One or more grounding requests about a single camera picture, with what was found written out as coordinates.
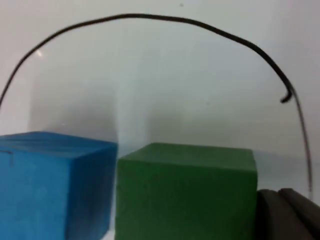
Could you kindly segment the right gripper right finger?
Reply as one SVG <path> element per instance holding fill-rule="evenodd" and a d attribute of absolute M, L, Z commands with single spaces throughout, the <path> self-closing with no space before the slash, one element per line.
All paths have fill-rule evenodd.
<path fill-rule="evenodd" d="M 300 221 L 315 240 L 320 239 L 320 206 L 292 188 L 282 188 L 278 193 L 289 203 Z"/>

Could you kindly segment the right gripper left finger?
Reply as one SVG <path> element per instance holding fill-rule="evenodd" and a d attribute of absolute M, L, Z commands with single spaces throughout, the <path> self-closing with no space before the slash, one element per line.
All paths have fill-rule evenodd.
<path fill-rule="evenodd" d="M 308 240 L 309 231 L 290 205 L 274 190 L 257 192 L 257 240 Z"/>

